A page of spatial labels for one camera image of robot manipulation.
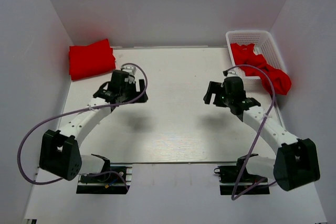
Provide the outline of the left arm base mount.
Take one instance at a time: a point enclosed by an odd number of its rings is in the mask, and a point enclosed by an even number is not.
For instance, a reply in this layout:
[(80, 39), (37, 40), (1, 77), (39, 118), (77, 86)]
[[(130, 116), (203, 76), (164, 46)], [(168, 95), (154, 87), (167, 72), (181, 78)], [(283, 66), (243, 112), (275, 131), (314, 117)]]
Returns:
[(131, 186), (132, 165), (111, 164), (112, 173), (100, 176), (80, 176), (76, 194), (126, 195)]

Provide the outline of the white plastic laundry basket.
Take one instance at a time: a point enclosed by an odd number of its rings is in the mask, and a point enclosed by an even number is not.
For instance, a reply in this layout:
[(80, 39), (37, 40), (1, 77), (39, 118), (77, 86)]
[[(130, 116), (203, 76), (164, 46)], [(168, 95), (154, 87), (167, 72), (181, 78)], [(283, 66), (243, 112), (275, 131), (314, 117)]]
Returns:
[(276, 69), (287, 73), (287, 69), (282, 60), (278, 47), (272, 35), (265, 30), (233, 30), (226, 33), (226, 42), (230, 60), (235, 66), (231, 44), (249, 45), (254, 44), (254, 54), (262, 54), (267, 63)]

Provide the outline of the red t shirt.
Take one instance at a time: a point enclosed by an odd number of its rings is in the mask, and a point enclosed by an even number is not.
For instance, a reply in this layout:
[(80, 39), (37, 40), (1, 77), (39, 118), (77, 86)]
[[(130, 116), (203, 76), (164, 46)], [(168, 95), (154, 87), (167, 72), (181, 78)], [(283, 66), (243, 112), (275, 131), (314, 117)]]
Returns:
[(88, 46), (69, 47), (69, 74), (72, 81), (111, 72), (116, 68), (113, 48), (108, 39)]
[(261, 79), (264, 89), (272, 95), (271, 85), (264, 74), (264, 72), (272, 82), (275, 90), (275, 94), (287, 95), (291, 88), (291, 80), (289, 76), (280, 69), (272, 67), (267, 63), (265, 57), (262, 54), (254, 53), (254, 44), (239, 45), (237, 43), (231, 44), (231, 50), (236, 65), (250, 65), (260, 70), (256, 70), (252, 67), (241, 67), (241, 70), (245, 72), (248, 77), (258, 76)]

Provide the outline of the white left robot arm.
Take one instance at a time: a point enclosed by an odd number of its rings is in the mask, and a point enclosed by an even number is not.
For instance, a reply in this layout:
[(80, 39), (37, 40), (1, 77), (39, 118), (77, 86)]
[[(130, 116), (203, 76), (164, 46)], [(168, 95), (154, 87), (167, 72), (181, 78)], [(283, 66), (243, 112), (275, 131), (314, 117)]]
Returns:
[(62, 179), (91, 175), (101, 182), (110, 178), (110, 161), (100, 155), (82, 155), (80, 146), (89, 133), (116, 107), (148, 100), (146, 78), (136, 81), (134, 65), (114, 70), (110, 81), (93, 94), (87, 107), (63, 127), (48, 130), (43, 135), (39, 167)]

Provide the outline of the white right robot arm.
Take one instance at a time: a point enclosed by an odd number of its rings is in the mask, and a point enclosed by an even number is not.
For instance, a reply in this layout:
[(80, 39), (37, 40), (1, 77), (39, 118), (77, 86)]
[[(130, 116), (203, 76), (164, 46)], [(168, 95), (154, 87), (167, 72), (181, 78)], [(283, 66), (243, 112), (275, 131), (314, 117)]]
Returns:
[(223, 82), (211, 81), (203, 101), (229, 108), (231, 114), (255, 130), (255, 139), (262, 138), (276, 155), (271, 159), (248, 151), (237, 160), (237, 183), (256, 176), (273, 179), (281, 189), (290, 191), (320, 179), (315, 143), (309, 138), (300, 139), (270, 118), (256, 99), (247, 97), (240, 77), (226, 77)]

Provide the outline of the red t shirt in basket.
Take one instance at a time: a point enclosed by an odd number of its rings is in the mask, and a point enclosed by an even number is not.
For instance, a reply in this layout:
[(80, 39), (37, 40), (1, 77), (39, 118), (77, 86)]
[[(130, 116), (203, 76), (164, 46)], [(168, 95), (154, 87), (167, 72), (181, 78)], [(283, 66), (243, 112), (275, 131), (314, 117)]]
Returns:
[(260, 70), (256, 70), (252, 67), (241, 67), (241, 70), (245, 72), (248, 77), (258, 76), (261, 79), (264, 89), (272, 95), (271, 85), (264, 74), (264, 72), (272, 82), (275, 90), (275, 94), (287, 95), (291, 88), (291, 80), (289, 76), (280, 69), (272, 67), (267, 63), (265, 57), (262, 54), (254, 53), (254, 44), (239, 45), (237, 43), (231, 44), (231, 50), (236, 65), (250, 65)]

